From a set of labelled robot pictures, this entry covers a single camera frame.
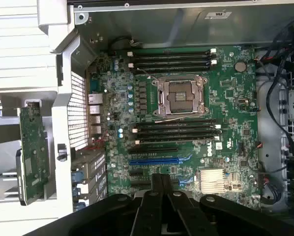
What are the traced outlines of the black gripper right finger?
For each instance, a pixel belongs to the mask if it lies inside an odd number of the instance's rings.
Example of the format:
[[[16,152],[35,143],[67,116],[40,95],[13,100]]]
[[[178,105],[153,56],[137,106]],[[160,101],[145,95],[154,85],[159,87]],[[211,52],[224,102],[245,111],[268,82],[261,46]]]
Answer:
[[[208,194],[195,204],[175,191],[168,174],[162,174],[163,190],[189,236],[294,236],[294,226],[259,211]]]

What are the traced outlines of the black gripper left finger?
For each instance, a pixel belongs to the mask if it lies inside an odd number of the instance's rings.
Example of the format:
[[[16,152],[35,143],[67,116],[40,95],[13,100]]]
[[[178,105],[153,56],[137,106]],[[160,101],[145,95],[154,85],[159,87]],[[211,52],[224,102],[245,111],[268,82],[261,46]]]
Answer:
[[[131,236],[161,234],[162,174],[151,176],[151,190],[131,199],[109,196],[52,223],[30,236]]]

